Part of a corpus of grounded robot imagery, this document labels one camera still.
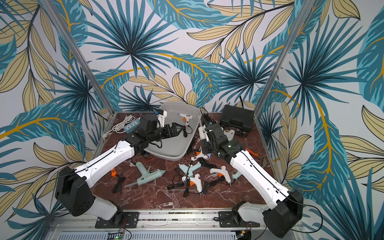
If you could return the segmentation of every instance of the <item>gray plastic tray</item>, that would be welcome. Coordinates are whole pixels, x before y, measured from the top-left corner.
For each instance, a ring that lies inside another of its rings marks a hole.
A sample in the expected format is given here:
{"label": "gray plastic tray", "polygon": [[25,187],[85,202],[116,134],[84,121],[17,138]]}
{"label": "gray plastic tray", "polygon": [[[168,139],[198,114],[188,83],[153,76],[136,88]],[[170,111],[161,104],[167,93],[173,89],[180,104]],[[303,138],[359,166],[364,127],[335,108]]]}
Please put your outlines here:
{"label": "gray plastic tray", "polygon": [[171,137],[168,139],[163,139],[163,147],[158,148],[154,145],[149,145],[145,150],[150,154],[170,161],[180,160],[187,151],[189,144],[192,142],[193,136],[199,125],[201,125],[201,112],[199,108],[192,105],[182,103],[182,102],[173,102],[168,101],[163,103],[160,106],[160,109],[167,111],[167,117],[164,124],[171,124],[173,122],[185,125],[185,121],[180,117],[179,113],[185,113],[191,115],[193,118],[189,121],[189,126],[187,127],[187,132],[191,132],[187,137],[183,136],[181,132],[177,137]]}

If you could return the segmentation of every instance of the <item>white extension cord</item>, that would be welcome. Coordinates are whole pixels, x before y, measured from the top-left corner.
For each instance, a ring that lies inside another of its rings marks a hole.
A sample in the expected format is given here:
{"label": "white extension cord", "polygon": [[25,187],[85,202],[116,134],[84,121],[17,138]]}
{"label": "white extension cord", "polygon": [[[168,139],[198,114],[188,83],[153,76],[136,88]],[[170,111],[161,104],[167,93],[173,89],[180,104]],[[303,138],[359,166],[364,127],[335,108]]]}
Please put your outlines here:
{"label": "white extension cord", "polygon": [[124,129],[125,125],[127,125],[128,123],[130,122],[133,122],[136,118],[132,115],[129,115],[129,116],[125,116],[124,120],[118,124],[116,124],[115,126],[112,127],[111,130],[109,130],[109,132],[103,134],[103,140],[105,141],[107,139],[107,137],[111,134],[112,131],[116,132],[116,133],[124,133],[125,130],[121,131],[122,129]]}

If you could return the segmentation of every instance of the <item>tropical leaf wallpaper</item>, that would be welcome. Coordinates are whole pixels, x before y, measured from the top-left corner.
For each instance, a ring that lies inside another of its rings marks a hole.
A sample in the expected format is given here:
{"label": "tropical leaf wallpaper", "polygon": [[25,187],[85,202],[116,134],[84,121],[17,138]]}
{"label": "tropical leaf wallpaper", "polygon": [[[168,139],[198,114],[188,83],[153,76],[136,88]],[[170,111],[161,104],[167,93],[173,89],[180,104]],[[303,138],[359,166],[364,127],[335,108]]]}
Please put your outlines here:
{"label": "tropical leaf wallpaper", "polygon": [[[255,108],[304,3],[52,1],[115,111],[165,101],[221,111],[240,99]],[[383,232],[384,213],[372,211],[382,204],[372,192],[384,191],[381,8],[315,0],[262,103],[276,177],[326,213],[316,239]],[[52,201],[54,181],[41,186],[92,159],[109,114],[38,0],[0,0],[0,22],[0,228],[4,239],[40,239],[51,218],[36,207],[62,209]],[[347,115],[355,122],[344,123]]]}
{"label": "tropical leaf wallpaper", "polygon": [[310,239],[384,239],[384,3],[316,0],[309,25],[257,116],[276,178],[322,210]]}

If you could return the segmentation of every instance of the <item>marble tabletop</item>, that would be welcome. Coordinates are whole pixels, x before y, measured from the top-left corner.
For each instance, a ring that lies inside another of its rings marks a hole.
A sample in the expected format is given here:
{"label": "marble tabletop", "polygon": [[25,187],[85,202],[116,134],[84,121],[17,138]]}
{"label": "marble tabletop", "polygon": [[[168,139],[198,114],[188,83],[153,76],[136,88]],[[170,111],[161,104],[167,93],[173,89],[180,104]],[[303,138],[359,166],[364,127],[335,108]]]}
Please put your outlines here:
{"label": "marble tabletop", "polygon": [[[129,115],[129,113],[118,113],[113,125],[121,122],[126,115]],[[220,115],[220,113],[210,114],[210,116],[215,120],[220,120]],[[102,152],[105,152],[113,147],[119,139],[125,136],[126,133],[118,134],[113,132],[107,138]],[[258,153],[259,157],[267,159],[255,124],[253,125],[252,131],[248,133],[246,138],[235,135],[235,139],[239,140],[245,147],[249,148],[253,152]],[[200,137],[198,131],[196,131],[194,148],[198,148],[199,146]],[[110,173],[103,176],[94,185],[94,187],[92,187],[91,191],[94,195],[110,200],[122,209],[229,208],[234,207],[241,201],[255,204],[265,204],[265,201],[259,192],[252,187],[244,176],[237,179],[232,186],[217,184],[216,186],[211,187],[208,193],[203,197],[197,193],[195,186],[190,188],[190,194],[187,197],[183,197],[185,187],[167,190],[167,186],[172,183],[172,178],[177,174],[174,168],[178,167],[179,163],[188,165],[191,162],[190,158],[195,155],[196,153],[194,152],[186,154],[179,161],[166,161],[153,155],[150,155],[148,158],[144,158],[141,154],[137,154],[131,159],[127,159],[115,167],[118,174],[123,174],[126,177],[126,180],[123,183],[122,191],[119,194],[112,193],[112,188],[116,184],[117,178],[112,177]],[[258,158],[255,158],[255,160],[260,165],[262,164]],[[218,159],[214,155],[212,155],[207,161],[209,163],[216,164],[218,168],[225,165],[230,175],[237,172],[236,169],[227,164],[223,159]],[[136,179],[141,176],[139,170],[135,166],[136,162],[142,162],[146,168],[151,166],[151,170],[163,169],[166,170],[166,172],[161,178],[158,178],[155,181],[141,186],[134,185],[132,187],[125,188],[124,185],[135,182]],[[266,167],[265,170],[271,176],[274,176],[270,166]],[[196,173],[200,174],[200,179],[203,184],[206,180],[212,181],[218,178],[217,175],[210,174],[209,168],[206,167],[197,169],[194,171],[194,174]]]}

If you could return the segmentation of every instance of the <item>power strip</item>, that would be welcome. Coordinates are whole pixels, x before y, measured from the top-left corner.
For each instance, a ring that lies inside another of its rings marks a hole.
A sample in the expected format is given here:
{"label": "power strip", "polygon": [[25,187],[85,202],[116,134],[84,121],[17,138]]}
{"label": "power strip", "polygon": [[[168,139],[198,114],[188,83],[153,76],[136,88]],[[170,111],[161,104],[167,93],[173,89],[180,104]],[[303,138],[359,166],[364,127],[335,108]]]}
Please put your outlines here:
{"label": "power strip", "polygon": [[136,120],[134,120],[133,122],[130,122],[129,124],[127,124],[125,127],[124,127],[124,130],[126,133],[130,133],[132,132],[134,129],[136,129],[137,126],[139,126],[139,123],[140,123],[140,118],[137,118]]}

